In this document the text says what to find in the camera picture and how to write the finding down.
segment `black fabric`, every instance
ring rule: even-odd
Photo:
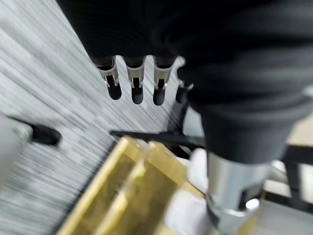
[[[284,151],[312,110],[310,0],[58,0],[91,60],[183,56],[180,79],[201,114],[207,147],[260,163]]]

